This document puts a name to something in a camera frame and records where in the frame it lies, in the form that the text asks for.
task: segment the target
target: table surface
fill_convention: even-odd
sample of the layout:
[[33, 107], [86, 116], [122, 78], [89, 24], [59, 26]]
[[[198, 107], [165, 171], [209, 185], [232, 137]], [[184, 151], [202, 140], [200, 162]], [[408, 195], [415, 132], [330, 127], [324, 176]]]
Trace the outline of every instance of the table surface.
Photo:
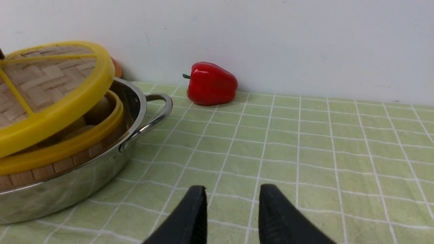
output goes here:
[[186, 87], [135, 84], [171, 95], [170, 117], [101, 191], [0, 226], [0, 244], [141, 243], [192, 185], [207, 188], [208, 243], [256, 244], [268, 183], [338, 243], [434, 243], [433, 107], [248, 92], [202, 107]]

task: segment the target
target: woven bamboo lid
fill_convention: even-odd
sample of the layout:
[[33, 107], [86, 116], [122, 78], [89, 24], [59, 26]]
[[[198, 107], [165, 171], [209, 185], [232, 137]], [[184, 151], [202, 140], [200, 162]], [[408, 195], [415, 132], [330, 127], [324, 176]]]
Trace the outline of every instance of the woven bamboo lid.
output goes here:
[[59, 132], [108, 91], [114, 67], [98, 44], [65, 42], [0, 60], [0, 158]]

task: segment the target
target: steamer basket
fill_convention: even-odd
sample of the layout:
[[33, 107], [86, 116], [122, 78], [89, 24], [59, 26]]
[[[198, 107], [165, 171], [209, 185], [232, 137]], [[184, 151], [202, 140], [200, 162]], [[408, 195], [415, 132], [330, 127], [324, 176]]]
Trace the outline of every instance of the steamer basket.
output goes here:
[[0, 158], [72, 124], [106, 94], [114, 74], [108, 52], [89, 42], [33, 47], [0, 60]]
[[0, 158], [0, 191], [51, 178], [105, 152], [131, 126], [119, 97], [108, 91], [111, 114], [90, 130], [33, 152]]

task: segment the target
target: pot handle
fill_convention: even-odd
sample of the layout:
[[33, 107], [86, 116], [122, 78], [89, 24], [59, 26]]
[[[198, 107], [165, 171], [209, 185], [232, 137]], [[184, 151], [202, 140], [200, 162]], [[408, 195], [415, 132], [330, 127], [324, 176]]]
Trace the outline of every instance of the pot handle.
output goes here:
[[170, 112], [172, 112], [173, 102], [172, 102], [172, 98], [169, 95], [164, 93], [154, 93], [154, 94], [145, 95], [145, 98], [146, 98], [146, 102], [155, 101], [155, 100], [165, 101], [166, 105], [164, 106], [163, 112], [148, 124], [138, 128], [127, 140], [125, 140], [119, 146], [120, 152], [125, 151], [129, 142], [136, 140], [141, 135], [146, 134], [151, 130], [155, 129], [157, 126], [159, 126], [164, 120], [166, 120], [169, 117]]

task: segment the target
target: white wall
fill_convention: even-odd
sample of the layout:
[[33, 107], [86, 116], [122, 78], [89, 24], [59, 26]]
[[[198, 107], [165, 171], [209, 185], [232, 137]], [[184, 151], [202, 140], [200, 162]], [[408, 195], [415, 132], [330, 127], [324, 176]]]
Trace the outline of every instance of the white wall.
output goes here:
[[434, 105], [433, 0], [112, 1], [0, 0], [0, 47], [89, 40], [137, 81], [209, 61], [252, 91]]

